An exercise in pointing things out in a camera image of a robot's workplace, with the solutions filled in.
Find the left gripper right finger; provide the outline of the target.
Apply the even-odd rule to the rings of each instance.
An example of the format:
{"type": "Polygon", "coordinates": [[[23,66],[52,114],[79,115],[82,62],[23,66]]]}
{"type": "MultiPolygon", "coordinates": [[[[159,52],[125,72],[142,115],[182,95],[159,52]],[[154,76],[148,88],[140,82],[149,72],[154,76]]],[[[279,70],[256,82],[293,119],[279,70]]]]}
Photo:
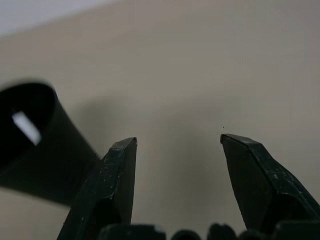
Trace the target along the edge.
{"type": "Polygon", "coordinates": [[[302,183],[251,138],[220,136],[246,228],[272,231],[281,221],[318,221],[320,205],[302,183]]]}

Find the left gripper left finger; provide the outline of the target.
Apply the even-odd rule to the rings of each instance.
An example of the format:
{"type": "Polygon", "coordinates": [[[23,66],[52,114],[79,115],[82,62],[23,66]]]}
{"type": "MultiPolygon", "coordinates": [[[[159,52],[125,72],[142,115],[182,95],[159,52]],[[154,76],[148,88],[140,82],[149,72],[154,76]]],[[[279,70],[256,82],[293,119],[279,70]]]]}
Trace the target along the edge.
{"type": "Polygon", "coordinates": [[[132,219],[138,140],[115,142],[98,160],[76,196],[59,240],[96,240],[109,225],[132,219]]]}

